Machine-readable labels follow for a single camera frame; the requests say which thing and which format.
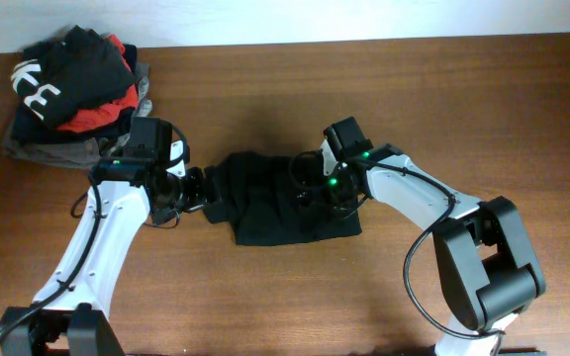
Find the black polo shirt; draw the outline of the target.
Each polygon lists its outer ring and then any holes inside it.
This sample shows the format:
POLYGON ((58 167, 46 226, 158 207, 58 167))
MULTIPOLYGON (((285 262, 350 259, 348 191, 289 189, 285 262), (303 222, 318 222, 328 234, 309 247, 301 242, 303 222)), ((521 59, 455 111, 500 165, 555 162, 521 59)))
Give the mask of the black polo shirt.
POLYGON ((230 154, 205 169, 207 192, 215 199, 204 208, 209 223, 228 223, 240 246, 311 243, 362 233, 352 204, 336 207, 323 192, 295 187, 287 156, 253 151, 230 154))

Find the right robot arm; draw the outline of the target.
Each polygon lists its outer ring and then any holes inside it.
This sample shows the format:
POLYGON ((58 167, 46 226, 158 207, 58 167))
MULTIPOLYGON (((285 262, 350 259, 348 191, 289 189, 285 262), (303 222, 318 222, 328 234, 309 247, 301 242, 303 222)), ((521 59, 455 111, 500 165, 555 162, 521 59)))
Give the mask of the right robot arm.
POLYGON ((348 218, 368 200, 395 209, 421 229, 403 262, 403 284, 418 312, 442 336, 417 355, 503 355, 506 328, 546 291, 539 261, 516 205, 483 201, 425 173, 398 147, 374 146, 356 119, 324 130, 313 156, 323 164, 316 184, 296 181, 315 205, 348 218), (419 247, 432 239, 441 291, 451 317, 436 321, 410 282, 419 247))

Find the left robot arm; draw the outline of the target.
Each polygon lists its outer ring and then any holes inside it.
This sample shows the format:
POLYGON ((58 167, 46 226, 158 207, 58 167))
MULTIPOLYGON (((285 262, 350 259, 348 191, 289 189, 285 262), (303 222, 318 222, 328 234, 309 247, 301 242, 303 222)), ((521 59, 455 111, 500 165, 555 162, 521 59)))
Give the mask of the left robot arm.
POLYGON ((66 355, 121 355, 109 323, 116 283, 144 225, 174 228, 181 215, 212 203, 198 167, 187 168, 183 132, 157 118, 136 117, 121 153, 100 159, 77 229, 57 267, 27 307, 8 307, 0 319, 4 355, 51 355, 65 338, 66 355))

